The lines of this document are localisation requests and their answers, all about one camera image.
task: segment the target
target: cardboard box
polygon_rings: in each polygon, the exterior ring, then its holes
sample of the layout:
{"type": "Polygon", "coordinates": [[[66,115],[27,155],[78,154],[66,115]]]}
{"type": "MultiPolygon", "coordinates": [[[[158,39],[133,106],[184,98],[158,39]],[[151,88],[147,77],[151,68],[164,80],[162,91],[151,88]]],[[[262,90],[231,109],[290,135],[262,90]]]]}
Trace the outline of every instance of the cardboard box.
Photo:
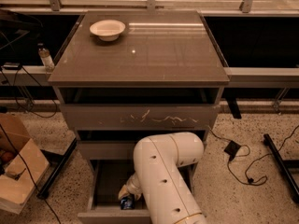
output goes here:
{"type": "MultiPolygon", "coordinates": [[[[7,133],[13,146],[27,163],[36,183],[49,167],[49,162],[30,137],[21,120],[10,114],[0,113],[0,124],[7,133]]],[[[0,148],[15,153],[0,127],[0,148]]],[[[6,168],[6,172],[19,174],[26,169],[19,180],[0,175],[0,209],[19,214],[35,190],[29,172],[20,155],[17,155],[6,168]]]]}

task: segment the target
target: plug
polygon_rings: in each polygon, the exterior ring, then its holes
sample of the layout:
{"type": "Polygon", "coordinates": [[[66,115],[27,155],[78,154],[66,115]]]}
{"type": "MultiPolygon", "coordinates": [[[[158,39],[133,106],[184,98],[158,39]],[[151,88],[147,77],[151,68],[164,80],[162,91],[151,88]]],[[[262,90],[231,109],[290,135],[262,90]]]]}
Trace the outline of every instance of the plug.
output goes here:
{"type": "Polygon", "coordinates": [[[254,182],[254,179],[250,177],[250,178],[248,178],[248,182],[249,182],[249,184],[251,184],[254,182]]]}

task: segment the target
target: gray cabinet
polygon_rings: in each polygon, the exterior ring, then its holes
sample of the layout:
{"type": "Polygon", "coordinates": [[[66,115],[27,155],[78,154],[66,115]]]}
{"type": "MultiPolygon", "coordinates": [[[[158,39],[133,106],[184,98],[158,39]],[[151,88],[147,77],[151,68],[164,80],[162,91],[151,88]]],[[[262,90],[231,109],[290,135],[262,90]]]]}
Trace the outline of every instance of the gray cabinet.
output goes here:
{"type": "Polygon", "coordinates": [[[182,131],[206,141],[229,82],[216,47],[195,11],[85,15],[49,79],[94,173],[82,222],[150,223],[143,201],[122,211],[117,199],[134,171],[134,146],[148,135],[182,131]],[[126,25],[117,40],[91,35],[93,23],[111,19],[126,25]]]}

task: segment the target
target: bottle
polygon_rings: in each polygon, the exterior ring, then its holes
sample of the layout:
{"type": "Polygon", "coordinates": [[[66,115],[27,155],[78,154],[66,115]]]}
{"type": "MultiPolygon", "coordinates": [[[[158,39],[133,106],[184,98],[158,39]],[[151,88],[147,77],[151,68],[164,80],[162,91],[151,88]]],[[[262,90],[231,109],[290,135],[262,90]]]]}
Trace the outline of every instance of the bottle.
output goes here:
{"type": "Polygon", "coordinates": [[[50,51],[44,47],[43,43],[38,43],[38,55],[44,64],[47,72],[52,72],[55,68],[53,59],[50,56],[50,51]]]}

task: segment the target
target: open drawer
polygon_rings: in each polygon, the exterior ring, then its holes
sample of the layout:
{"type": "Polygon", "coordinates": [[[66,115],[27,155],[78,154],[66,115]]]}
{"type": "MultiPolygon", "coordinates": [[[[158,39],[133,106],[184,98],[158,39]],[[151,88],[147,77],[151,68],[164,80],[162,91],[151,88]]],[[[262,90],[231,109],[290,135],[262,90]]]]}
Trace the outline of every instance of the open drawer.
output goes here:
{"type": "MultiPolygon", "coordinates": [[[[178,130],[77,131],[77,149],[87,161],[131,160],[135,144],[144,137],[178,130]]],[[[203,140],[205,130],[188,130],[203,140]]]]}
{"type": "Polygon", "coordinates": [[[96,161],[91,196],[86,213],[79,213],[82,223],[150,224],[150,212],[143,199],[134,210],[121,210],[118,194],[134,173],[132,160],[96,161]]]}

